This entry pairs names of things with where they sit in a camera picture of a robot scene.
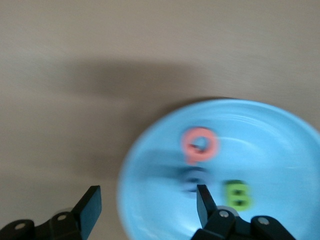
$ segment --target blue plate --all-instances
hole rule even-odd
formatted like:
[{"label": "blue plate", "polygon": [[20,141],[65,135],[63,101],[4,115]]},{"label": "blue plate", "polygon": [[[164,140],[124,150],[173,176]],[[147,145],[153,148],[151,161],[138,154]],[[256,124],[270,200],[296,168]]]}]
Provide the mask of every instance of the blue plate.
[{"label": "blue plate", "polygon": [[[219,147],[211,159],[189,165],[182,139],[197,127],[214,132]],[[287,111],[248,100],[209,100],[151,126],[120,174],[118,210],[129,237],[189,240],[201,227],[197,183],[207,184],[221,206],[233,203],[228,187],[241,183],[247,203],[238,213],[244,220],[269,215],[299,240],[320,238],[320,136]]]}]

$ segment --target beige table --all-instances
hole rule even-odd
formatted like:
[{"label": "beige table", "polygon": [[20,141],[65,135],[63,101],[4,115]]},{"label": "beige table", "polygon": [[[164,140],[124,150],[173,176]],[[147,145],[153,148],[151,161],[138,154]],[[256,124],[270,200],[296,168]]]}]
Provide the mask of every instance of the beige table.
[{"label": "beige table", "polygon": [[186,103],[266,102],[320,129],[318,0],[0,1],[0,225],[100,184],[91,240],[127,239],[119,170]]}]

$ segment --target foam number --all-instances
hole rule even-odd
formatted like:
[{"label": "foam number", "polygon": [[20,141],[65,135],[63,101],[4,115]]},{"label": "foam number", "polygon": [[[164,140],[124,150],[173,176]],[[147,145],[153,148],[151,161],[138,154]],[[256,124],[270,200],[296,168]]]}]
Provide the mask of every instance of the foam number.
[{"label": "foam number", "polygon": [[[194,142],[199,138],[206,139],[205,148],[201,149]],[[207,161],[212,158],[218,150],[216,135],[205,127],[195,127],[188,130],[182,139],[182,148],[186,155],[186,162],[195,165],[197,162]]]},{"label": "foam number", "polygon": [[237,211],[250,208],[252,199],[249,197],[249,187],[240,180],[231,180],[225,184],[227,205]]}]

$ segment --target screw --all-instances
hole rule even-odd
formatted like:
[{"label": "screw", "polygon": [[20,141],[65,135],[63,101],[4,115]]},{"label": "screw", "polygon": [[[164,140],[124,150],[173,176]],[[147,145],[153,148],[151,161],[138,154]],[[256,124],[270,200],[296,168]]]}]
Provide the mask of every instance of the screw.
[{"label": "screw", "polygon": [[268,219],[266,219],[265,217],[262,217],[262,216],[258,218],[258,222],[263,224],[263,225],[269,225],[270,224]]},{"label": "screw", "polygon": [[26,226],[26,224],[24,222],[19,223],[18,225],[16,225],[14,227],[15,230],[19,230],[19,229],[23,229]]},{"label": "screw", "polygon": [[227,218],[229,217],[229,213],[227,211],[220,211],[219,212],[219,215],[223,218]]},{"label": "screw", "polygon": [[60,216],[58,216],[58,221],[61,221],[61,220],[64,220],[64,219],[66,219],[66,215],[60,215]]}]

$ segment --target green number 8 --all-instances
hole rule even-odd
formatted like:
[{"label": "green number 8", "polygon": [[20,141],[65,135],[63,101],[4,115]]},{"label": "green number 8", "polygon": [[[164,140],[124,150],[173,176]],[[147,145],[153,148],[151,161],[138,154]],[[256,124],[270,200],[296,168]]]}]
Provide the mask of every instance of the green number 8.
[{"label": "green number 8", "polygon": [[237,211],[250,208],[252,200],[249,197],[249,187],[240,180],[227,181],[225,184],[227,205]]}]

